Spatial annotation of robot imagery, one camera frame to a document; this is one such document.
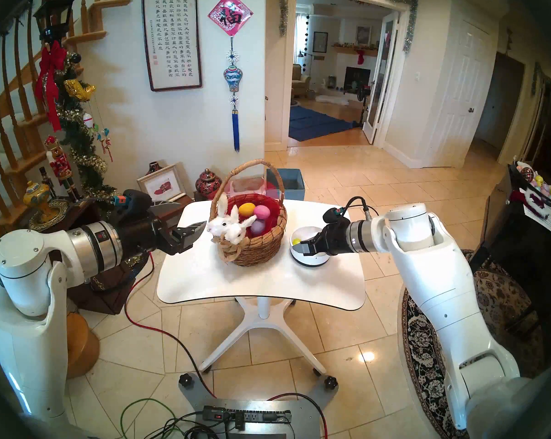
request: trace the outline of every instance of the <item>stuffed bunny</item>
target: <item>stuffed bunny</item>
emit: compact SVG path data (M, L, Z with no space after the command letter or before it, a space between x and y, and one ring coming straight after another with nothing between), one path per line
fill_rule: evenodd
M257 216L252 215L251 217L245 219L242 223L239 223L239 208L235 204L231 209L231 219L234 222L231 222L227 226L227 232L225 233L225 240L229 241L233 245L237 245L245 237L245 229L250 227Z
M229 225L239 222L238 212L235 214L234 219L233 213L231 213L231 217L227 215L228 204L229 201L227 199L227 195L224 193L221 194L221 196L219 197L219 201L216 203L217 216L212 219L207 225L207 230L213 236L221 237L223 234L225 234Z

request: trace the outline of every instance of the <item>picture frame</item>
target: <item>picture frame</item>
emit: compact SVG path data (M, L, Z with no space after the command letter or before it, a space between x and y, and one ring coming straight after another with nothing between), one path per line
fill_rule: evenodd
M152 201L175 201L186 195L184 184L174 163L137 180L139 189L150 195Z
M357 26L356 34L357 45L369 45L371 42L371 27Z
M326 53L328 45L328 33L315 31L312 36L312 51L316 53Z
M142 0L142 19L150 89L201 88L198 0Z

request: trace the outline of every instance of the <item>ribbon bow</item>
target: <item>ribbon bow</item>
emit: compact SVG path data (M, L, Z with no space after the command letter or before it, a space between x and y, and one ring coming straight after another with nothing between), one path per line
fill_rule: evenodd
M52 124L54 131L59 131L60 120L56 113L56 101L58 100L58 86L54 82L54 69L62 70L64 68L64 58L67 51L60 46L58 41L52 43L50 51L46 47L42 49L42 59L40 61L40 75L36 83L36 97L43 101L48 107L48 119ZM42 94L42 79L46 77L46 98Z

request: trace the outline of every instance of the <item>white door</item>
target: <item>white door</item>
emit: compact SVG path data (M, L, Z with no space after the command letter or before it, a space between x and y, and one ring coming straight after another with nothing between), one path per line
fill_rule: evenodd
M460 168L481 118L493 65L488 62L490 36L464 20L446 95L436 121L426 166Z
M385 93L389 85L389 75L391 74L391 62L395 50L398 18L399 13L392 12L383 19L383 24L381 25L377 64L375 66L375 73L373 74L373 83L371 84L371 98L369 99L367 120L363 124L363 132L371 144L375 141L375 135L381 127L381 113L383 111Z

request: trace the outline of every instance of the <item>framed calligraphy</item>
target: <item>framed calligraphy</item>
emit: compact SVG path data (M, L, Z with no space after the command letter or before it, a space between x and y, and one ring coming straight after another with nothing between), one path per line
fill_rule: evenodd
M196 0L142 0L152 91L202 87Z

